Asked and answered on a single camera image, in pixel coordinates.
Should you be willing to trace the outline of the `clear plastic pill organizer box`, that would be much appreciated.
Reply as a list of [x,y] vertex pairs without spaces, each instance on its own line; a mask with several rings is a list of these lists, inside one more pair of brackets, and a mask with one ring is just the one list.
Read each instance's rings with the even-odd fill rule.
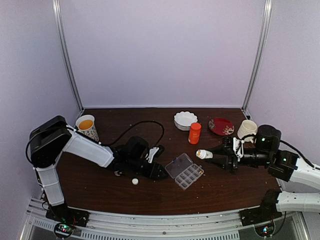
[[165,166],[165,170],[168,175],[174,179],[175,183],[183,190],[188,189],[205,172],[200,166],[193,163],[186,153],[182,153],[180,156],[168,163]]

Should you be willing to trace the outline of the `white bottle cap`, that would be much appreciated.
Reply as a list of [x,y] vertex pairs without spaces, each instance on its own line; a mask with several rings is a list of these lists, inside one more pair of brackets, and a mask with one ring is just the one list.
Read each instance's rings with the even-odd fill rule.
[[137,185],[139,183],[139,180],[137,178],[133,178],[131,182],[133,185]]

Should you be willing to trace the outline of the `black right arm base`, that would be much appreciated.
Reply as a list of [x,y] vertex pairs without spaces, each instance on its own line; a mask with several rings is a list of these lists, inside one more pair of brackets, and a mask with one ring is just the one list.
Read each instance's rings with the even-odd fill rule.
[[239,211],[242,226],[256,225],[280,218],[283,214],[277,210],[278,196],[281,190],[268,190],[259,206]]

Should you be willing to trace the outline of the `white pill bottle green label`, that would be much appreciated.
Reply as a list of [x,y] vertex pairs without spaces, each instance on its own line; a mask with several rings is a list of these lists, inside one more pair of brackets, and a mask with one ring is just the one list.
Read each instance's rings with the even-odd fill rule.
[[213,153],[211,151],[205,150],[205,149],[199,149],[196,151],[196,156],[199,159],[212,159],[213,158]]

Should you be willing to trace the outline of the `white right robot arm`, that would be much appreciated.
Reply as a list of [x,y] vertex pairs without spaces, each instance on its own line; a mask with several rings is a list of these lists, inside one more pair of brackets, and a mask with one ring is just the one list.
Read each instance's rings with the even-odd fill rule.
[[[258,168],[279,180],[320,188],[320,167],[311,163],[296,148],[293,151],[280,150],[281,131],[271,125],[261,125],[252,135],[253,148],[245,148],[244,138],[224,137],[222,143],[208,150],[198,150],[196,155],[209,163],[235,174],[239,166]],[[268,190],[256,210],[259,220],[266,221],[274,213],[319,212],[319,193],[293,193],[281,190]]]

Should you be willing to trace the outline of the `grey capped pill bottle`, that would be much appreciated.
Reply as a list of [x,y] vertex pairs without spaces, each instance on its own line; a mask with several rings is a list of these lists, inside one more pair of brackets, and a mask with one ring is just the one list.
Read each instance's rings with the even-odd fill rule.
[[115,176],[120,177],[120,176],[124,176],[124,173],[120,170],[117,170],[114,172]]

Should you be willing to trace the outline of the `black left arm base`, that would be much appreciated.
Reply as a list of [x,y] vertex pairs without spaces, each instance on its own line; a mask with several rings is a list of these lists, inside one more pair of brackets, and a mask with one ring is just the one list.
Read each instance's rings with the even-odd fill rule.
[[65,202],[52,206],[46,199],[42,208],[46,210],[47,219],[56,221],[53,233],[62,240],[69,238],[77,227],[86,227],[90,216],[88,211],[70,208]]

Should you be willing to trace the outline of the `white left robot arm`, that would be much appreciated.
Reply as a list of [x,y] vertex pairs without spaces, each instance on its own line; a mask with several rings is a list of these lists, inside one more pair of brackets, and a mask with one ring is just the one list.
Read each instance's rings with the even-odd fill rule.
[[64,205],[56,171],[62,153],[79,156],[102,168],[111,168],[113,172],[131,170],[158,181],[169,176],[165,167],[154,161],[163,151],[162,145],[150,147],[140,136],[132,136],[118,146],[114,142],[103,144],[86,136],[78,127],[71,127],[63,116],[57,115],[30,133],[25,156],[36,171],[49,205],[53,206],[53,215],[61,222],[67,222],[72,218],[72,211]]

